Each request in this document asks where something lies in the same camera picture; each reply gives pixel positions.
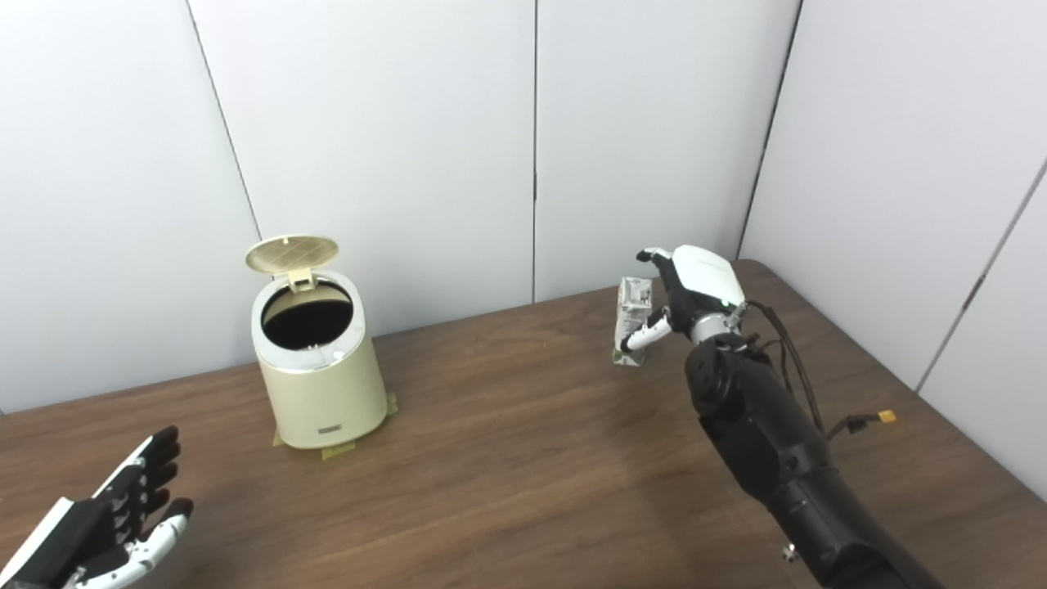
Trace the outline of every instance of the lid hinge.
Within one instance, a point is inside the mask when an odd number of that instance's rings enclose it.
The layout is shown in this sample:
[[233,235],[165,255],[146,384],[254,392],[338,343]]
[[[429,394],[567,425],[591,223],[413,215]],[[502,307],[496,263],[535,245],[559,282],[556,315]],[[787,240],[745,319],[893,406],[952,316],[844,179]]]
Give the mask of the lid hinge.
[[287,272],[287,279],[294,292],[316,288],[316,276],[313,275],[312,268],[293,269]]

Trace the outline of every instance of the trash can lid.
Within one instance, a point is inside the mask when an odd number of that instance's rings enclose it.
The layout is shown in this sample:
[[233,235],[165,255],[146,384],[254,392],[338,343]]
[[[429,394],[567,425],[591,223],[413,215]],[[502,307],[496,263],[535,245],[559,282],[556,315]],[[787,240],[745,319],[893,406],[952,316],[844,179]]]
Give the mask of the trash can lid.
[[288,274],[291,288],[310,290],[315,286],[312,268],[322,266],[338,254],[333,239],[315,234],[282,234],[257,243],[247,250],[247,265],[260,272]]

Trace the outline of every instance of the trash can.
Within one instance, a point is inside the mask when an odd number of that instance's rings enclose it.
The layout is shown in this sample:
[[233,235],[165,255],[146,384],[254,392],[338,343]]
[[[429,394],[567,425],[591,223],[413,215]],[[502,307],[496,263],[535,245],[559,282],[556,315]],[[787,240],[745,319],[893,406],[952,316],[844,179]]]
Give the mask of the trash can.
[[316,269],[338,253],[331,239],[288,234],[247,252],[275,279],[251,309],[251,340],[280,437],[326,448],[370,433],[385,418],[385,385],[363,303],[344,275]]

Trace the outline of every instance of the robotic arm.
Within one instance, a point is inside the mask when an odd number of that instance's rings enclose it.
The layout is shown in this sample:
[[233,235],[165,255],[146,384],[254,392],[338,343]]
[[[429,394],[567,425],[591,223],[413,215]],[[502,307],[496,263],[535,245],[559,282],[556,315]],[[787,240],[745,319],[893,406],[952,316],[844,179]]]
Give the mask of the robotic arm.
[[181,447],[169,427],[135,449],[90,499],[61,498],[0,571],[2,589],[119,589],[153,570],[185,531],[193,502],[162,489]]
[[832,465],[820,420],[804,414],[766,357],[739,335],[750,302],[731,264],[690,245],[644,249],[637,258],[658,266],[669,304],[622,350],[669,332],[694,344],[684,373],[698,422],[738,484],[788,537],[786,557],[795,550],[831,589],[943,589],[866,512]]

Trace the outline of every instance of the cable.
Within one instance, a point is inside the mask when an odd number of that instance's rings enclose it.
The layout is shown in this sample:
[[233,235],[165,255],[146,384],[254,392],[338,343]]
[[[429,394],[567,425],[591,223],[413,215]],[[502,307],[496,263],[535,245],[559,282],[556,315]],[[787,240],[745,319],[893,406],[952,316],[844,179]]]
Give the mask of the cable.
[[796,393],[793,392],[793,384],[788,382],[788,369],[785,366],[785,346],[782,344],[782,341],[772,340],[767,342],[766,344],[760,346],[760,354],[761,355],[766,354],[767,348],[774,346],[775,344],[781,345],[781,350],[782,350],[782,360],[778,365],[782,376],[782,384],[785,385],[785,390],[788,391],[788,394],[792,395],[793,398],[796,398]]
[[861,414],[861,415],[848,415],[840,421],[839,424],[829,430],[829,433],[825,434],[825,439],[831,440],[837,434],[847,429],[851,434],[856,434],[862,430],[866,429],[870,423],[879,422],[883,424],[890,424],[897,420],[893,411],[881,411],[875,414]]
[[[807,378],[807,370],[803,367],[803,362],[800,360],[800,354],[797,353],[796,346],[793,344],[793,340],[788,337],[788,331],[785,330],[785,325],[782,323],[781,319],[778,318],[778,314],[775,311],[759,301],[748,301],[748,303],[763,314],[763,317],[767,318],[771,326],[775,329],[778,336],[781,337],[782,350],[788,350],[789,356],[793,357],[793,364],[796,365],[797,375],[800,377],[800,385],[803,387],[803,394],[807,398],[807,406],[810,408],[810,420],[815,423],[815,427],[822,434],[825,434],[825,427],[822,425],[822,414],[818,410],[818,401],[815,399],[814,388],[810,386],[810,380]],[[784,376],[785,363],[782,362],[782,375]]]

